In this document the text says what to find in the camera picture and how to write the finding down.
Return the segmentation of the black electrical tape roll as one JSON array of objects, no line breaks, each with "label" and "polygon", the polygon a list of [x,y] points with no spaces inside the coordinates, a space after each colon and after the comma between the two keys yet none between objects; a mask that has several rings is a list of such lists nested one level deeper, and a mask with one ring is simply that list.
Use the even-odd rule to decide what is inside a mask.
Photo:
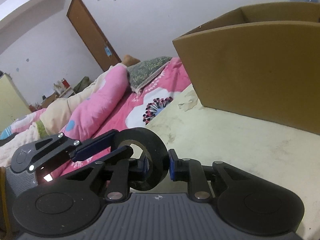
[{"label": "black electrical tape roll", "polygon": [[114,137],[114,146],[136,145],[143,150],[140,158],[133,162],[129,172],[130,187],[138,191],[155,188],[167,175],[170,160],[166,146],[157,134],[136,127],[125,129]]}]

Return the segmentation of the pink floral bed quilt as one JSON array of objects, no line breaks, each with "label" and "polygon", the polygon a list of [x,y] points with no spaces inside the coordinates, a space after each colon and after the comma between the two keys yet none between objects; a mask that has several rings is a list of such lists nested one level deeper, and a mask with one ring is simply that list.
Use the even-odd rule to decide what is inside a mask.
[{"label": "pink floral bed quilt", "polygon": [[113,66],[105,77],[111,84],[103,85],[80,103],[59,133],[84,141],[111,129],[144,127],[190,85],[178,57],[172,58],[139,94],[131,90],[127,68],[122,63]]}]

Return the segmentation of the person lying on bed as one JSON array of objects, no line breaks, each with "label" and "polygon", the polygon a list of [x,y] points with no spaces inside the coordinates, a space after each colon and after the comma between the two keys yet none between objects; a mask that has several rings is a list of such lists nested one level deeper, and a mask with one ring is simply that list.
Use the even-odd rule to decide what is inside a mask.
[{"label": "person lying on bed", "polygon": [[89,96],[103,85],[111,84],[105,77],[109,76],[110,67],[99,75],[88,87],[69,98],[59,98],[47,108],[30,113],[15,120],[1,134],[1,166],[10,165],[14,152],[21,146],[37,141],[40,137],[57,134],[67,125],[72,113]]}]

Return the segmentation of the shelf with bottles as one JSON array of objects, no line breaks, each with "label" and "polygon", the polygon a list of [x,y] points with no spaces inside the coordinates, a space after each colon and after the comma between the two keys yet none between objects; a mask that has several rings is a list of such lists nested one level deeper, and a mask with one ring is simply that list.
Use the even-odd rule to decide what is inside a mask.
[{"label": "shelf with bottles", "polygon": [[68,83],[66,79],[62,79],[53,84],[53,89],[51,89],[47,94],[43,94],[42,102],[29,105],[29,109],[34,112],[42,108],[47,108],[51,103],[60,98],[70,98],[75,95],[74,89]]}]

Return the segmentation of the yellow cabinet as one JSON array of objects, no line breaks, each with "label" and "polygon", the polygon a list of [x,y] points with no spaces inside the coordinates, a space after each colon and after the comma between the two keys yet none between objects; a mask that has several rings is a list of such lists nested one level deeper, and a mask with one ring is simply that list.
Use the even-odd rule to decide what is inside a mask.
[{"label": "yellow cabinet", "polygon": [[31,111],[10,76],[4,73],[0,79],[0,129],[3,132],[16,119]]}]

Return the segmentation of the green leaf pattern pillow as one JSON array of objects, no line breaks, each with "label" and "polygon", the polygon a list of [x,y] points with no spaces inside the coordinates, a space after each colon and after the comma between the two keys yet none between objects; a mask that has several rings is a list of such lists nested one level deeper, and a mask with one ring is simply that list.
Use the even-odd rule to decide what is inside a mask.
[{"label": "green leaf pattern pillow", "polygon": [[156,78],[172,59],[169,56],[160,56],[142,61],[127,68],[131,90],[137,94],[140,90]]}]

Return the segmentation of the blue mask on door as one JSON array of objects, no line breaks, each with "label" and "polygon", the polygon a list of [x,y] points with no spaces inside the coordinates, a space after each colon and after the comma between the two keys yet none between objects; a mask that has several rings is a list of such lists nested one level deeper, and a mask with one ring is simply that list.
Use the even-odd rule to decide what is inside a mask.
[{"label": "blue mask on door", "polygon": [[112,56],[112,51],[111,51],[111,49],[110,49],[108,46],[105,46],[104,50],[105,50],[105,53],[106,53],[106,55],[107,55],[108,57],[111,57],[111,56]]}]

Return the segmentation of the brown wooden door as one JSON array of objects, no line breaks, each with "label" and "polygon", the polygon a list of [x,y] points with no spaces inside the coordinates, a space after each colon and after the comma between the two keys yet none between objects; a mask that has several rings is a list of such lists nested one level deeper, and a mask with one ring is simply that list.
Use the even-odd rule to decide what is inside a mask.
[{"label": "brown wooden door", "polygon": [[[71,0],[66,16],[104,72],[121,62],[120,57],[82,0]],[[111,57],[106,55],[105,46],[111,49]]]}]

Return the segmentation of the brown cardboard box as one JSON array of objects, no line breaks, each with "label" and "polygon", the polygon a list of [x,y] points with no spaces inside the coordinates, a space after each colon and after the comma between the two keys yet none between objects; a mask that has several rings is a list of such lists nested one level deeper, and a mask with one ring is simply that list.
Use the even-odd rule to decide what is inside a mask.
[{"label": "brown cardboard box", "polygon": [[240,7],[173,45],[203,106],[319,133],[319,4]]}]

